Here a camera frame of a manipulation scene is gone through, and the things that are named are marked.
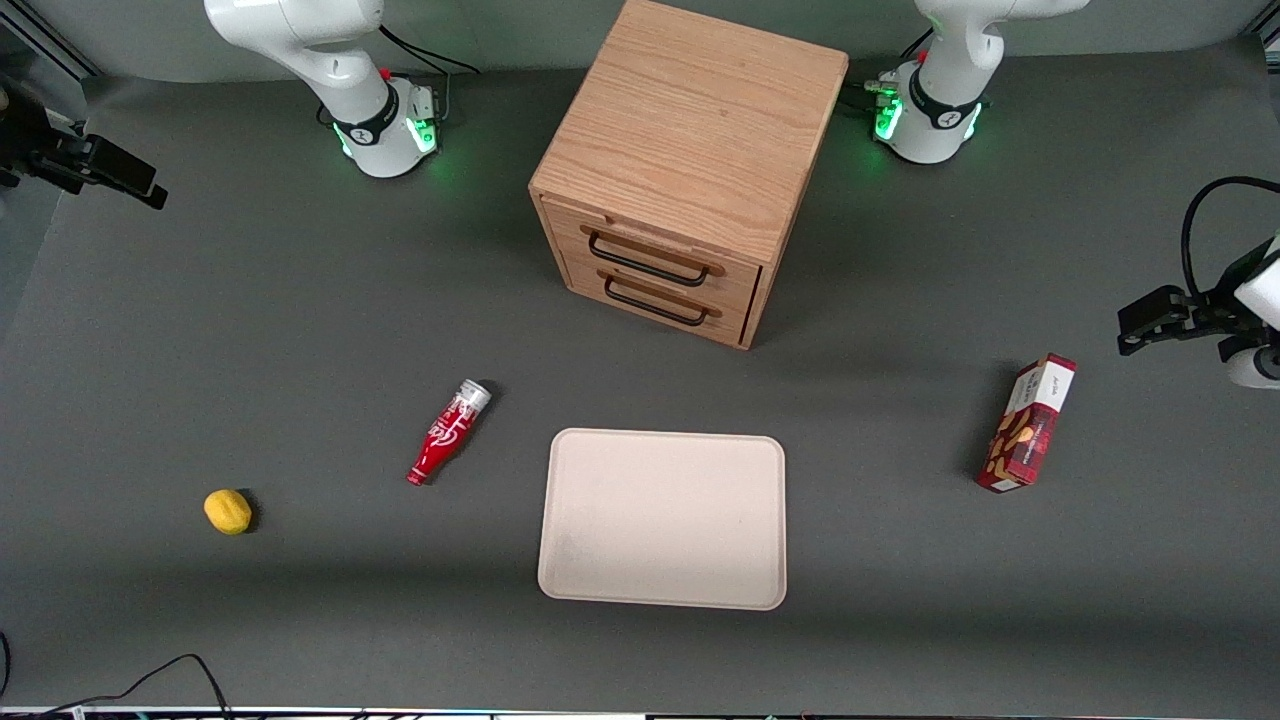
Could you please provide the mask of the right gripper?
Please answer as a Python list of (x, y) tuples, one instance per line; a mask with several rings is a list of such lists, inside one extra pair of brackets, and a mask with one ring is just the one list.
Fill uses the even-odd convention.
[(164, 209), (168, 191), (156, 182), (156, 169), (102, 136), (52, 132), (44, 104), (17, 85), (1, 87), (1, 186), (15, 188), (31, 176), (79, 195), (102, 184), (129, 195), (151, 209)]

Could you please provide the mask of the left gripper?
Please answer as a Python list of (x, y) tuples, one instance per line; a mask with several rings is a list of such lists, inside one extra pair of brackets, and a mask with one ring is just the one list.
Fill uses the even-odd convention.
[(1279, 331), (1279, 237), (1274, 236), (1240, 259), (1236, 288), (1193, 291), (1192, 300), (1165, 284), (1117, 310), (1117, 351), (1129, 357), (1153, 343), (1224, 336), (1253, 342), (1253, 315)]

